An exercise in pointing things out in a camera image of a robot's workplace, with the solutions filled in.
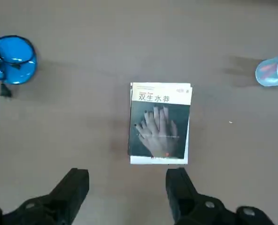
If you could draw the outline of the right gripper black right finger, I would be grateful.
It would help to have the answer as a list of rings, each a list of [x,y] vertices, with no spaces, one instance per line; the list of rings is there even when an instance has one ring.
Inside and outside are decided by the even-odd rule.
[[[217,198],[197,192],[185,168],[168,169],[166,192],[176,225],[272,225],[260,209],[240,206],[228,210]]]

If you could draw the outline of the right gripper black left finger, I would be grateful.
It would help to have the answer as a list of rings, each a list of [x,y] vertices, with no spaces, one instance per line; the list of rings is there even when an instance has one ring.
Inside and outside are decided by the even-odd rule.
[[[49,194],[28,199],[7,214],[0,208],[0,225],[71,225],[88,192],[88,170],[72,168]]]

